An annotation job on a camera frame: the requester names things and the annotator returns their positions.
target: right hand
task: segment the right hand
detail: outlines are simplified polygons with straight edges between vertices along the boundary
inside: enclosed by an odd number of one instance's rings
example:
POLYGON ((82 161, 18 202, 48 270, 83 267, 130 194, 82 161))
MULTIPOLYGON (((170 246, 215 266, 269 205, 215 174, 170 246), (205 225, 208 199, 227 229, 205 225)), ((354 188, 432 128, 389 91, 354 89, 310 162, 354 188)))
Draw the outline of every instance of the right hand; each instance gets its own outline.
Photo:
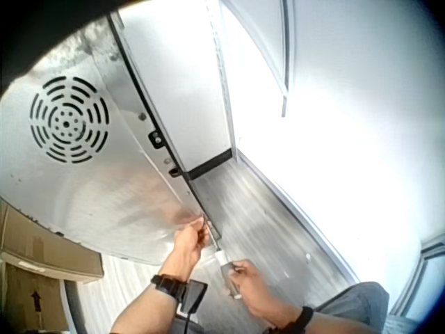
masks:
POLYGON ((239 286, 244 304, 256 317, 267 317, 279 301, 269 292, 261 273, 250 260, 232 262, 236 270, 229 272, 230 280, 239 286))

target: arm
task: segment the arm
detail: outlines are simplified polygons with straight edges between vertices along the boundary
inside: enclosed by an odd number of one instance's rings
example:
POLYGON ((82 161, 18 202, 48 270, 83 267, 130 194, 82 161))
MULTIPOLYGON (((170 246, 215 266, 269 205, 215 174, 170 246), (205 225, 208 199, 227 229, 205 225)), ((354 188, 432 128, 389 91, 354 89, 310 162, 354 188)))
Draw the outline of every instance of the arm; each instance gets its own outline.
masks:
MULTIPOLYGON (((230 278, 239 286, 243 301, 254 316, 263 318, 278 328, 284 328, 300 316, 302 308, 287 305, 268 291, 261 273, 251 261, 243 260, 234 264, 239 269, 232 271, 230 278)), ((370 334, 375 331, 356 321, 314 313, 306 326, 306 333, 370 334)))
MULTIPOLYGON (((175 247, 163 266, 159 275, 167 275, 186 282, 193 268, 200 260, 201 250, 209 239, 204 219, 200 218, 184 230, 175 234, 175 247)), ((149 285, 119 315, 111 329, 112 333, 151 334, 167 333, 175 318, 176 300, 149 285)))

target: white wall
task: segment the white wall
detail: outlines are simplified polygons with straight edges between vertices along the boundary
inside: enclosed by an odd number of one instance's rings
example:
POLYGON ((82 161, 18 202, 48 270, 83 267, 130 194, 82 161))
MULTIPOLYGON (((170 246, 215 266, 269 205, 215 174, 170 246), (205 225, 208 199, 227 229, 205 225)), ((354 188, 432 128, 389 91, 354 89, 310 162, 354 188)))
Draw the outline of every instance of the white wall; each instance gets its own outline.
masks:
MULTIPOLYGON (((383 284, 391 307, 421 241, 445 227, 444 39, 413 1, 301 0, 294 8, 287 117, 261 91, 254 110, 233 104, 235 122, 244 122, 236 124, 239 147, 360 280, 383 284)), ((236 25, 225 24, 235 36, 236 25)), ((258 57, 246 47, 232 58, 246 52, 258 57)), ((248 82, 240 64, 226 62, 253 97, 265 84, 248 82)))
POLYGON ((229 149, 205 1, 146 1, 120 16, 139 75, 185 169, 229 149))

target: circular vent grille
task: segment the circular vent grille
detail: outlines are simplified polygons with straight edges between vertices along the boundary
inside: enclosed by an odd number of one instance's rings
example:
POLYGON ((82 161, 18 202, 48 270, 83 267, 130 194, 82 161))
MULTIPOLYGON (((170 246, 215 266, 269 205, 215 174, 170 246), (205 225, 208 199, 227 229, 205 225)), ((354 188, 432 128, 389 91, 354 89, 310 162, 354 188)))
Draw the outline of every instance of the circular vent grille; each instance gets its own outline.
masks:
POLYGON ((35 94, 31 132, 48 157, 80 164, 99 153, 108 138, 110 116, 97 89, 78 77, 56 77, 35 94))

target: arrow symbol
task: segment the arrow symbol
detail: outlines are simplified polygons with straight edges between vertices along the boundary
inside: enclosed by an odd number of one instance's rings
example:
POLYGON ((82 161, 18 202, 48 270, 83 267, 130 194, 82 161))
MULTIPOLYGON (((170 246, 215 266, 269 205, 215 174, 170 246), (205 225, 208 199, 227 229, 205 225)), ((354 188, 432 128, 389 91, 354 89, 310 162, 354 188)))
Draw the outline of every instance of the arrow symbol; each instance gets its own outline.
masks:
POLYGON ((40 307, 40 296, 37 293, 37 291, 34 291, 34 293, 31 295, 34 299, 34 308, 36 312, 42 312, 42 308, 40 307))

